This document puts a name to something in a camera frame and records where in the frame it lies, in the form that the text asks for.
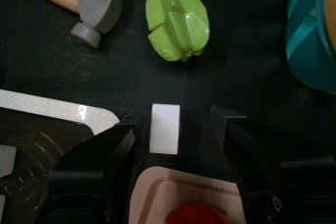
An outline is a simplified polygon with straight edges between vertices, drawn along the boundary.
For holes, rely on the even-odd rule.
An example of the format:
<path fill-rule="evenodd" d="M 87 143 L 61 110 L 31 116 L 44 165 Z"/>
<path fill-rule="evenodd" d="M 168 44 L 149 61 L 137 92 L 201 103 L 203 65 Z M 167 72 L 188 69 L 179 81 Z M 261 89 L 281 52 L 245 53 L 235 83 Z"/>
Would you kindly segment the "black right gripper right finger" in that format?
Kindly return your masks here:
<path fill-rule="evenodd" d="M 336 224 L 336 153 L 217 106 L 211 122 L 247 224 Z"/>

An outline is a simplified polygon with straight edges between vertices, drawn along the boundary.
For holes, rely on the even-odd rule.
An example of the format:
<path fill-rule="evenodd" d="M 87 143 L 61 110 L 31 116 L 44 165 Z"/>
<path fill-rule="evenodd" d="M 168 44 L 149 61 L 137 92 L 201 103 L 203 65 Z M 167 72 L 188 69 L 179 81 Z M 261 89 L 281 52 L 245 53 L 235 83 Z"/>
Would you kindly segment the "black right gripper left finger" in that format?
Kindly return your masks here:
<path fill-rule="evenodd" d="M 144 132 L 145 115 L 131 114 L 65 153 L 49 173 L 40 224 L 127 224 Z"/>

